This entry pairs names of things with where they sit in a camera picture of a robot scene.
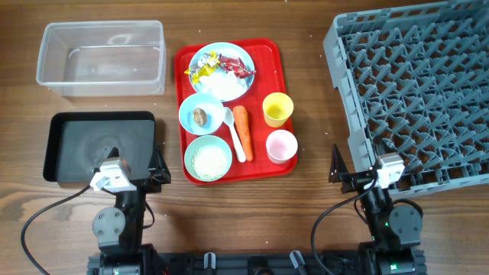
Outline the green bowl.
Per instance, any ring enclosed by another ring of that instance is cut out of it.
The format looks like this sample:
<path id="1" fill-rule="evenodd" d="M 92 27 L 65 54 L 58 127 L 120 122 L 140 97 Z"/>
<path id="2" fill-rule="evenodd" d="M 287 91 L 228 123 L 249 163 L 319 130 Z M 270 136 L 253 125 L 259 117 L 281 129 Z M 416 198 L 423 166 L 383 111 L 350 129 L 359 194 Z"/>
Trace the green bowl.
<path id="1" fill-rule="evenodd" d="M 221 139 L 220 137 L 214 136 L 214 135 L 206 135 L 206 136 L 198 137 L 197 139 L 195 139 L 194 141 L 192 141 L 189 144 L 189 146 L 187 147 L 187 149 L 185 151 L 184 166 L 185 166 L 187 172 L 193 178 L 195 178 L 196 180 L 199 180 L 199 181 L 202 181 L 202 180 L 200 180 L 197 177 L 197 175 L 194 173 L 193 168 L 192 168 L 192 164 L 191 164 L 191 158 L 192 158 L 192 155 L 196 152 L 196 150 L 198 148 L 208 146 L 208 145 L 220 147 L 225 152 L 227 160 L 228 160 L 228 166 L 227 166 L 228 169 L 227 169 L 226 173 L 230 170 L 230 167 L 232 165 L 233 157 L 232 157 L 231 148 L 223 139 Z"/>

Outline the white rice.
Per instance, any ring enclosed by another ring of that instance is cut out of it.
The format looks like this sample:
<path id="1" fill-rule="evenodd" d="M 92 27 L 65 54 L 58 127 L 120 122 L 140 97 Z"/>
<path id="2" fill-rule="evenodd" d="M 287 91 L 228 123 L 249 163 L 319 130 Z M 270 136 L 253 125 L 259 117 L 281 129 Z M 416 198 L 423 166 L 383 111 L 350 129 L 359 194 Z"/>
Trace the white rice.
<path id="1" fill-rule="evenodd" d="M 224 176 L 228 160 L 223 149 L 217 146 L 204 146 L 192 155 L 191 164 L 194 173 L 202 181 L 213 181 Z"/>

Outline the pink plastic cup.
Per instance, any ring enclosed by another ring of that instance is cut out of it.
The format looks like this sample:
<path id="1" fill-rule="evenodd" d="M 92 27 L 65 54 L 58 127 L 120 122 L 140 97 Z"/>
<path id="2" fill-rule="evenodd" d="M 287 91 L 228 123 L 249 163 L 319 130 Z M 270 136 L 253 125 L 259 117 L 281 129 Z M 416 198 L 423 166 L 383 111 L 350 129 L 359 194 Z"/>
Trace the pink plastic cup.
<path id="1" fill-rule="evenodd" d="M 266 140 L 266 151 L 269 160 L 275 164 L 291 160 L 298 150 L 298 142 L 294 134 L 287 130 L 276 130 Z"/>

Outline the brown nut shell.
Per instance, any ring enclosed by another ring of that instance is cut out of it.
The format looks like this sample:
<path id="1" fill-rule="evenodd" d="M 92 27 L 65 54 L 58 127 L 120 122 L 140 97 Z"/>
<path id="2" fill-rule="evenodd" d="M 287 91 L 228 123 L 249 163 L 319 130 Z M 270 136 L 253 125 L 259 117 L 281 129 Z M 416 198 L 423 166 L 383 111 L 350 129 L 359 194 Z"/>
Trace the brown nut shell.
<path id="1" fill-rule="evenodd" d="M 207 123 L 208 117 L 203 109 L 195 108 L 193 110 L 193 120 L 198 126 L 203 128 Z"/>

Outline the yellow plastic cup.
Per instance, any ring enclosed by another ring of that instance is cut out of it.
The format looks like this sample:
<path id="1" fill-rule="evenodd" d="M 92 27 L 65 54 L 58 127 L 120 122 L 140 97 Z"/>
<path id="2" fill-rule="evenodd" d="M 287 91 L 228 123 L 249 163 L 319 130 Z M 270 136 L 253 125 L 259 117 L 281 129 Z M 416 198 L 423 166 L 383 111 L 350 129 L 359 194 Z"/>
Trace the yellow plastic cup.
<path id="1" fill-rule="evenodd" d="M 292 115 L 294 104 L 286 93 L 273 92 L 265 97 L 262 109 L 266 124 L 272 128 L 279 128 Z"/>

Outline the orange carrot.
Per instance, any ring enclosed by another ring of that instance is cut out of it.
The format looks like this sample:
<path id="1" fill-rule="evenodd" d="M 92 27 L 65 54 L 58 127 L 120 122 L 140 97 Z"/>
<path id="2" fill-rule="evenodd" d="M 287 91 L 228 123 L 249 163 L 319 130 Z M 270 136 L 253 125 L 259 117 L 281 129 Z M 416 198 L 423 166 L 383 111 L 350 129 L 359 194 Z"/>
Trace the orange carrot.
<path id="1" fill-rule="evenodd" d="M 246 161 L 252 161 L 254 159 L 251 134 L 249 129 L 248 112 L 243 105 L 237 105 L 232 110 L 235 126 L 240 137 L 241 145 L 244 150 Z"/>

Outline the white tissue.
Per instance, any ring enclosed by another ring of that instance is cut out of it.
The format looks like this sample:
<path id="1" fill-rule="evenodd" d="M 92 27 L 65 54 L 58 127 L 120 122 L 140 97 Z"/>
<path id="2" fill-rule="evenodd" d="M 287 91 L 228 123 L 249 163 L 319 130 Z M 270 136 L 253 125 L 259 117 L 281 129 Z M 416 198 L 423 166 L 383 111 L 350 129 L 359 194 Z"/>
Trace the white tissue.
<path id="1" fill-rule="evenodd" d="M 248 89 L 244 79 L 237 78 L 233 73 L 213 73 L 200 79 L 200 92 L 210 94 L 222 102 L 237 99 Z"/>

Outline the yellow candy wrapper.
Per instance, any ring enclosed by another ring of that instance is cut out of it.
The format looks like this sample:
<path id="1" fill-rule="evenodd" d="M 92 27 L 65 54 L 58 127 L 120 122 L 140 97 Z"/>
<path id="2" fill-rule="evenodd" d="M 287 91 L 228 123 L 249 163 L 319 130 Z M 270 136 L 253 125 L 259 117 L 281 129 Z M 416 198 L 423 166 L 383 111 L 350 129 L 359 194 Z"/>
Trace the yellow candy wrapper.
<path id="1" fill-rule="evenodd" d="M 210 76 L 217 70 L 217 67 L 220 66 L 220 57 L 221 55 L 215 51 L 204 53 L 184 73 L 189 75 L 190 82 L 196 85 L 203 76 Z"/>

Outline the light blue plate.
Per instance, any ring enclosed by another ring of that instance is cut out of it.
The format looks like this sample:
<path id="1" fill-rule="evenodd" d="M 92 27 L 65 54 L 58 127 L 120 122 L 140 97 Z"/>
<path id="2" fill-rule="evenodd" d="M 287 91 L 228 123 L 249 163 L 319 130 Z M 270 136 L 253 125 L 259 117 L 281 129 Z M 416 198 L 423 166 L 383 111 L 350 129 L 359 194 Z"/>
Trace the light blue plate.
<path id="1" fill-rule="evenodd" d="M 198 50 L 184 73 L 196 92 L 230 102 L 251 88 L 256 69 L 250 54 L 242 47 L 217 42 Z"/>

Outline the red snack wrapper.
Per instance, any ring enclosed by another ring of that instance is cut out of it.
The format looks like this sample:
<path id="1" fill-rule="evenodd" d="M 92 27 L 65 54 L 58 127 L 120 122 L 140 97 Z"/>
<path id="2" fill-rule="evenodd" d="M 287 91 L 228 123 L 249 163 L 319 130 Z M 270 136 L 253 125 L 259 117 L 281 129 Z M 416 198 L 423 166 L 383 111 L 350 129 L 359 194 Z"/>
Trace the red snack wrapper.
<path id="1" fill-rule="evenodd" d="M 233 73 L 239 79 L 245 79 L 256 73 L 255 70 L 249 70 L 239 57 L 227 57 L 219 54 L 219 66 L 226 73 Z"/>

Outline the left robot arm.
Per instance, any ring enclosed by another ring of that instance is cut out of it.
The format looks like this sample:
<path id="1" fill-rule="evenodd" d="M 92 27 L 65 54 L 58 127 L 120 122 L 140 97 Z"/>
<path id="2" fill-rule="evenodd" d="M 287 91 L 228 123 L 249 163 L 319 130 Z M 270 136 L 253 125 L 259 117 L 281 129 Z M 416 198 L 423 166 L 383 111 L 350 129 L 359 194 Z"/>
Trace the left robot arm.
<path id="1" fill-rule="evenodd" d="M 161 146 L 154 145 L 145 179 L 132 179 L 131 169 L 117 147 L 113 147 L 100 167 L 96 168 L 90 186 L 115 196 L 115 205 L 98 212 L 92 231 L 98 239 L 100 255 L 89 258 L 88 275 L 163 275 L 170 268 L 152 244 L 143 244 L 144 213 L 151 207 L 149 193 L 160 193 L 163 184 L 171 182 Z"/>

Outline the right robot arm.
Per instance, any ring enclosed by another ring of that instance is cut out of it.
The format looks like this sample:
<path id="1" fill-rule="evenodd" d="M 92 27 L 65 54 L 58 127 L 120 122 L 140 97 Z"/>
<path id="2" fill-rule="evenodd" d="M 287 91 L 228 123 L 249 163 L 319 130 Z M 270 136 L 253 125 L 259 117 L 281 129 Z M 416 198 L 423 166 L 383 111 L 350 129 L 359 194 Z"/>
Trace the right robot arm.
<path id="1" fill-rule="evenodd" d="M 337 146 L 332 148 L 329 181 L 341 183 L 342 193 L 357 193 L 372 241 L 355 251 L 325 253 L 324 264 L 337 274 L 427 273 L 421 243 L 423 210 L 408 199 L 394 200 L 388 187 L 404 171 L 403 159 L 396 153 L 382 154 L 363 172 L 349 173 Z"/>

